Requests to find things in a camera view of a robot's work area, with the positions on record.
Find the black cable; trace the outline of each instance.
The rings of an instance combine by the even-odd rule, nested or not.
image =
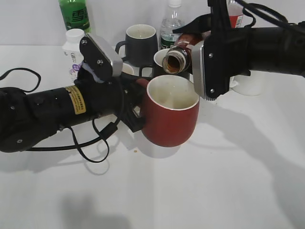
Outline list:
[[[97,133],[98,136],[100,136],[101,138],[104,138],[103,135],[101,134],[101,132],[97,129],[96,125],[95,125],[95,118],[92,120],[92,126],[94,131]]]
[[[101,163],[101,162],[103,162],[104,160],[107,159],[107,157],[108,157],[108,155],[109,155],[109,152],[110,152],[110,148],[109,148],[108,142],[107,142],[105,139],[102,139],[102,140],[105,142],[105,144],[106,144],[106,146],[107,146],[107,154],[106,154],[106,156],[105,156],[102,160],[100,160],[100,161],[94,161],[94,160],[91,160],[90,158],[88,158],[88,157],[84,154],[84,152],[82,151],[80,145],[78,144],[77,138],[76,138],[76,136],[75,136],[75,133],[74,133],[72,127],[67,126],[67,128],[68,128],[69,130],[71,130],[71,132],[72,132],[72,137],[73,137],[73,141],[74,141],[74,143],[75,143],[76,149],[77,149],[77,151],[80,153],[80,155],[81,155],[83,158],[85,158],[87,161],[92,162],[92,163]]]
[[[297,32],[297,33],[300,33],[302,35],[305,35],[305,31],[298,26],[291,26],[290,24],[288,24],[286,22],[282,22],[282,21],[279,21],[278,19],[270,17],[269,15],[261,12],[260,10],[258,10],[257,8],[252,6],[251,4],[246,3],[243,0],[235,0],[235,1],[238,4],[242,5],[243,7],[245,7],[247,10],[251,11],[255,15],[261,17],[262,19],[266,20],[267,22],[270,22],[273,25],[276,25],[278,27],[281,27],[281,28],[286,29],[286,30],[291,31],[291,32]]]
[[[243,7],[243,14],[248,16],[248,17],[250,17],[250,18],[252,18],[252,22],[250,24],[248,24],[248,25],[245,25],[245,27],[250,27],[251,28],[251,27],[255,26],[255,24],[256,24],[255,16],[253,16],[253,14],[248,12],[245,7]]]
[[[119,88],[120,88],[120,91],[121,91],[121,110],[118,114],[118,117],[117,117],[116,121],[114,122],[115,126],[117,126],[122,119],[122,116],[123,116],[123,113],[124,113],[124,102],[125,102],[124,101],[125,100],[125,92],[124,92],[124,89],[123,89],[123,86],[122,86],[122,83],[121,83],[121,77],[117,78],[117,81],[118,81]]]
[[[89,142],[85,142],[82,144],[79,144],[79,146],[81,148],[93,145],[94,143],[97,143],[99,141],[101,141],[102,138],[101,137],[97,137]],[[38,152],[38,151],[64,151],[64,150],[72,150],[72,149],[76,149],[76,146],[58,146],[58,147],[33,147],[31,149],[27,149],[27,151],[31,151],[31,152]]]
[[[257,4],[257,3],[249,3],[249,5],[254,6],[255,8],[257,8],[259,10],[263,10],[263,11],[271,14],[272,16],[276,17],[279,21],[288,23],[288,20],[284,15],[276,12],[275,10],[273,10],[267,6]],[[246,25],[245,27],[253,27],[256,24],[255,16],[253,14],[251,14],[250,12],[248,12],[245,7],[243,7],[243,14],[245,16],[251,17],[253,19],[252,22],[249,25]]]
[[[38,78],[38,82],[37,82],[37,84],[36,84],[36,86],[34,87],[33,90],[26,91],[26,90],[22,90],[21,89],[23,92],[30,93],[30,92],[35,91],[39,87],[39,85],[41,83],[41,76],[37,72],[35,72],[35,71],[31,70],[31,69],[28,69],[28,68],[13,68],[13,69],[10,69],[7,72],[5,72],[2,76],[0,76],[0,80],[5,79],[12,71],[15,71],[15,70],[28,71],[28,72],[34,74],[35,76],[37,76],[37,78]]]

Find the white tabletop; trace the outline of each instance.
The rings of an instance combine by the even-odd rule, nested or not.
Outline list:
[[[70,82],[59,46],[0,46],[0,73],[14,67],[39,72],[40,91]],[[305,79],[267,76],[261,96],[230,91],[201,101],[196,130],[180,147],[155,146],[121,123],[102,164],[76,150],[0,153],[0,228],[305,228]],[[13,72],[0,87],[35,82]],[[80,142],[96,137],[90,123],[74,130]],[[39,146],[70,144],[64,130]],[[97,143],[84,152],[104,150]]]

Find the bottle opening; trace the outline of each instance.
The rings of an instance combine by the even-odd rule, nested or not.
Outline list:
[[[176,59],[176,57],[169,56],[167,64],[168,64],[171,72],[178,72],[180,70],[180,63]]]
[[[168,52],[163,59],[163,69],[170,74],[180,73],[184,70],[186,59],[180,52]]]

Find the red mug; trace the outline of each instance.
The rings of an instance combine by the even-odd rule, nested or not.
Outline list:
[[[200,97],[193,84],[180,76],[161,75],[150,82],[137,83],[146,88],[140,115],[145,118],[142,129],[152,143],[163,147],[179,146],[194,132]]]

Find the white bottle cap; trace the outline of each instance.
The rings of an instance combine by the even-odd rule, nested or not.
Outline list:
[[[85,32],[81,29],[72,29],[66,32],[67,42],[79,43],[85,36]]]
[[[182,0],[168,0],[168,6],[169,7],[180,7],[182,5]]]

